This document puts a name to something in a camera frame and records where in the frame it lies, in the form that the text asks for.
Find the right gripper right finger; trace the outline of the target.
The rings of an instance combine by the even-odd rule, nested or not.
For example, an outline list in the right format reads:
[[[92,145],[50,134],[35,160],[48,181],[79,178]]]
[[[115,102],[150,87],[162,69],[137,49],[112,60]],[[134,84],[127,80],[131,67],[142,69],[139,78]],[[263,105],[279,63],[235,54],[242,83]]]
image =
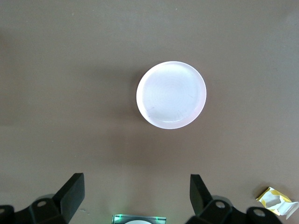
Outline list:
[[[246,213],[228,203],[227,198],[213,198],[199,174],[190,176],[190,201],[195,215],[188,224],[280,224],[271,211],[250,207]]]

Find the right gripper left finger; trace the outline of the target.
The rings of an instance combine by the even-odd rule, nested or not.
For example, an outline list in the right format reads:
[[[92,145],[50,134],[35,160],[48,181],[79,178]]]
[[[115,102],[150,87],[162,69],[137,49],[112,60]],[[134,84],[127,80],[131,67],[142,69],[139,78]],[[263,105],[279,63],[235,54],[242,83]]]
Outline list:
[[[2,224],[68,224],[84,200],[84,174],[75,173],[54,195],[43,196],[15,211],[0,206]]]

